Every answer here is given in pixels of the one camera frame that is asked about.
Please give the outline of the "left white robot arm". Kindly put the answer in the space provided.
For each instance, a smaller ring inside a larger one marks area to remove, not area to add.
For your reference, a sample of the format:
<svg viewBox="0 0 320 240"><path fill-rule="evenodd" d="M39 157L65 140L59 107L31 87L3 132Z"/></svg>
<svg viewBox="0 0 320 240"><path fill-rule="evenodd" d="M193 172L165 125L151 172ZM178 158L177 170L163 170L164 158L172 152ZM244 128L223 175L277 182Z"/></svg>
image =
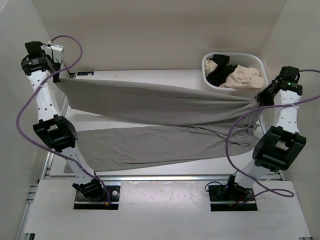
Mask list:
<svg viewBox="0 0 320 240"><path fill-rule="evenodd" d="M105 188L80 153L77 131L62 115L48 84L49 80L59 82L63 47L48 43L46 47L51 53L47 54L44 46L40 41L27 42L27 56L21 61L21 67L36 94L38 122L33 125L33 130L48 149L66 160L76 177L72 186L85 198L101 200L106 195Z"/></svg>

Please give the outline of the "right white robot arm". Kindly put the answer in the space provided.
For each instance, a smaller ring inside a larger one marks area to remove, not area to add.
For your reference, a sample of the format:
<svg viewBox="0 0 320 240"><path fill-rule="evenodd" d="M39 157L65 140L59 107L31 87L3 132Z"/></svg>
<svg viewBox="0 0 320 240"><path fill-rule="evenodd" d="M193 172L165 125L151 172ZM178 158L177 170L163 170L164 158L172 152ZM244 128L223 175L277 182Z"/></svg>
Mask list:
<svg viewBox="0 0 320 240"><path fill-rule="evenodd" d="M289 106L277 110L275 124L256 144L252 160L241 172L229 177L224 193L230 200L246 197L253 184L264 175L287 170L306 145L306 138L299 134L298 109L294 105L303 93L299 79L298 68L284 66L271 84L256 96L261 107Z"/></svg>

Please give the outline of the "grey trousers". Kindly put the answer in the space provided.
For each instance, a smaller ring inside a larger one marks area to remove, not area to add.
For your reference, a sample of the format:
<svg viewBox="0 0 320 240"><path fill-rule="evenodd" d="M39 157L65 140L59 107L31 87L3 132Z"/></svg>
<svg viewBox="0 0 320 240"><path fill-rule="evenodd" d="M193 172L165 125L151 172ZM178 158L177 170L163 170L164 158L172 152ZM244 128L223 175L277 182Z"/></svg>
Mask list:
<svg viewBox="0 0 320 240"><path fill-rule="evenodd" d="M62 79L72 109L136 127L84 130L77 145L95 171L156 167L229 154L256 145L258 102L239 96L141 82Z"/></svg>

